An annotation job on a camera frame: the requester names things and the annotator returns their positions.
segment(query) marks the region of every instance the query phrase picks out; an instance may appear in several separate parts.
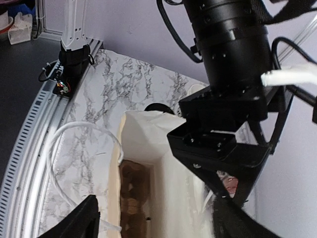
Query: white marble backdrop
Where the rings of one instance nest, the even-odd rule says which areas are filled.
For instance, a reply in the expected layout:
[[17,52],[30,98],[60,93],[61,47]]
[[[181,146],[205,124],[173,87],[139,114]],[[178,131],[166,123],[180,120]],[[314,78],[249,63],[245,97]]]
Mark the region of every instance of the white marble backdrop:
[[[126,110],[144,110],[163,103],[175,111],[178,101],[194,84],[179,73],[111,51],[99,50],[92,67],[72,101],[66,122],[89,121],[116,134]],[[107,218],[108,166],[113,149],[110,138],[86,128],[66,131],[59,144],[54,167],[61,187],[75,202],[97,196],[102,219]],[[72,210],[49,183],[39,227],[44,233]]]

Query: white cable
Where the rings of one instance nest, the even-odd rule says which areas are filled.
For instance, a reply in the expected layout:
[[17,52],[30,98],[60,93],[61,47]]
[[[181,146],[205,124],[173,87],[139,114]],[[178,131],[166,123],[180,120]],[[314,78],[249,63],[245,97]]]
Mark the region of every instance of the white cable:
[[317,85],[317,65],[311,62],[287,69],[272,70],[261,76],[263,86],[313,83]]
[[203,207],[202,207],[202,212],[204,212],[206,210],[207,204],[209,202],[209,200],[212,198],[213,192],[210,190],[207,197],[205,198]]
[[[83,122],[83,121],[76,121],[76,122],[70,122],[68,124],[63,125],[61,128],[59,128],[56,133],[54,134],[54,137],[47,143],[47,145],[44,148],[43,154],[44,156],[46,156],[46,167],[47,170],[49,171],[50,174],[50,180],[52,182],[52,184],[54,185],[54,187],[56,188],[56,190],[58,191],[59,195],[72,207],[76,207],[78,204],[76,204],[70,197],[68,197],[66,195],[66,193],[61,189],[61,187],[58,184],[58,181],[55,177],[54,174],[54,170],[53,170],[53,148],[57,142],[57,140],[59,139],[59,137],[64,133],[64,131],[66,131],[67,129],[71,129],[74,127],[87,127],[87,128],[91,128],[91,129],[95,129],[98,130],[102,133],[105,133],[107,135],[109,135],[114,143],[117,143],[119,145],[120,148],[120,157],[118,159],[118,163],[121,164],[122,160],[123,160],[123,150],[122,150],[122,146],[120,144],[120,142],[118,141],[118,139],[106,128],[102,128],[99,127],[93,123],[90,122]],[[100,220],[101,225],[107,230],[116,230],[116,231],[121,231],[121,227],[115,226],[109,222]]]

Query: gray floor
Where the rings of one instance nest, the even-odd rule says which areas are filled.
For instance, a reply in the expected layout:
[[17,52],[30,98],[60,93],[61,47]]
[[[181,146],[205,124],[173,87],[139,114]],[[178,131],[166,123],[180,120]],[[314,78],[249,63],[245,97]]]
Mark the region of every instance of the gray floor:
[[0,184],[15,140],[37,95],[38,75],[58,58],[60,42],[46,39],[11,46],[0,42]]

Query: wall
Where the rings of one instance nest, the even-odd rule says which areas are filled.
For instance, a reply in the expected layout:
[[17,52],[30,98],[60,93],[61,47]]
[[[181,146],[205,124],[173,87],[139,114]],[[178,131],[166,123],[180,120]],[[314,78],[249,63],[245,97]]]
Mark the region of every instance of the wall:
[[[283,4],[271,4],[277,13]],[[63,31],[65,0],[46,0],[46,27]],[[87,0],[87,36],[103,40],[106,49],[180,72],[207,82],[203,64],[193,63],[176,45],[159,14],[155,0]],[[188,46],[194,34],[183,6],[166,6],[176,30]],[[270,39],[283,34],[295,36],[310,21],[305,15],[281,25],[269,27]]]
[[[47,0],[47,28],[63,30],[60,11],[64,0]],[[104,41],[107,49],[163,66],[201,81],[207,81],[202,65],[191,62],[174,43],[159,15],[155,1],[88,0],[87,36]],[[267,4],[271,13],[282,4]],[[183,7],[167,7],[175,28],[187,45],[193,34]],[[269,27],[269,38],[284,35],[293,38],[314,14]],[[317,59],[317,34],[304,43],[304,48]],[[297,62],[295,55],[288,60]],[[312,92],[317,87],[306,86]],[[272,131],[273,115],[263,123]],[[312,108],[294,101],[281,142],[270,157],[258,182],[258,219],[284,238],[317,237],[317,126],[313,125]]]
[[[317,59],[317,33],[303,48]],[[288,63],[302,62],[292,55]],[[317,94],[315,85],[305,85]],[[258,221],[283,238],[317,237],[317,125],[313,109],[295,99],[274,156],[271,156],[257,184]],[[270,134],[276,115],[263,123]]]

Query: black strap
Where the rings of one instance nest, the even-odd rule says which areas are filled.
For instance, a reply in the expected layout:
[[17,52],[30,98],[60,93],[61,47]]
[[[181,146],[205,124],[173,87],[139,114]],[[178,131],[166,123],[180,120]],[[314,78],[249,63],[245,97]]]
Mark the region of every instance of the black strap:
[[289,0],[276,16],[272,16],[262,0],[250,0],[253,11],[257,14],[259,22],[265,25],[291,20],[307,12],[316,10],[315,8],[312,8],[316,1],[317,0]]

